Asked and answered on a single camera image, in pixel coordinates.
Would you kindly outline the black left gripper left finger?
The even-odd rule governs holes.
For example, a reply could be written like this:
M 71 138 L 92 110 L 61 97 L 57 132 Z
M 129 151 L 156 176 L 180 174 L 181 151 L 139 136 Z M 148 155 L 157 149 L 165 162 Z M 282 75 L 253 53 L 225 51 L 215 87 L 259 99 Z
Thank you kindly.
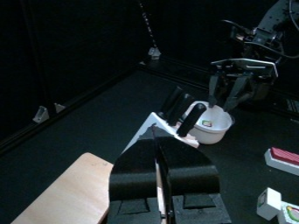
M 108 180 L 107 224 L 161 224 L 155 137 L 148 128 L 119 156 Z

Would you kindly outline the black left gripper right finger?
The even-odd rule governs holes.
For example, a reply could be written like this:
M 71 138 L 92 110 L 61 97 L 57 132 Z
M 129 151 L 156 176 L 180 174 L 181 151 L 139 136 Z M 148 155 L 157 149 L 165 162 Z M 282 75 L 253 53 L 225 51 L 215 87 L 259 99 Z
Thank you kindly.
M 152 135 L 167 224 L 231 224 L 216 166 L 163 129 L 152 127 Z

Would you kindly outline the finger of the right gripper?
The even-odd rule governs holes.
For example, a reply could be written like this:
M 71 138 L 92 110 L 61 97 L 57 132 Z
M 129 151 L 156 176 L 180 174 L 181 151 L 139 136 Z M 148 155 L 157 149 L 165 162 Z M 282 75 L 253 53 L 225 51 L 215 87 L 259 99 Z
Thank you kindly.
M 212 75 L 209 77 L 209 96 L 208 96 L 208 103 L 209 103 L 209 107 L 211 108 L 217 103 L 216 93 L 217 93 L 219 80 L 220 80 L 220 77 L 217 75 Z
M 249 99 L 252 95 L 253 88 L 249 77 L 237 77 L 223 106 L 224 111 L 231 111 L 243 101 Z

